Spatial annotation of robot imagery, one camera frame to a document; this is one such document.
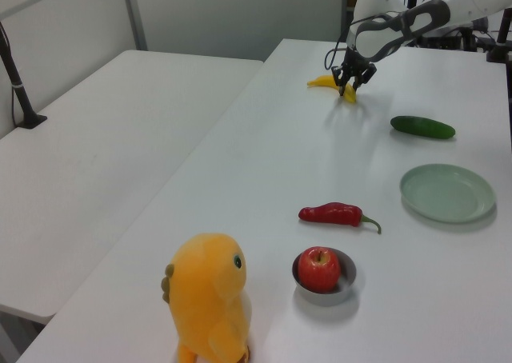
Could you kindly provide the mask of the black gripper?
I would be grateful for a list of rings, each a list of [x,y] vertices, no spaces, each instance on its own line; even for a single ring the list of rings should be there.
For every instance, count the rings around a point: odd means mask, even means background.
[[[346,90],[348,78],[354,78],[353,88],[367,84],[376,73],[374,63],[370,63],[357,50],[346,49],[341,66],[333,66],[331,73],[339,95],[342,97]]]

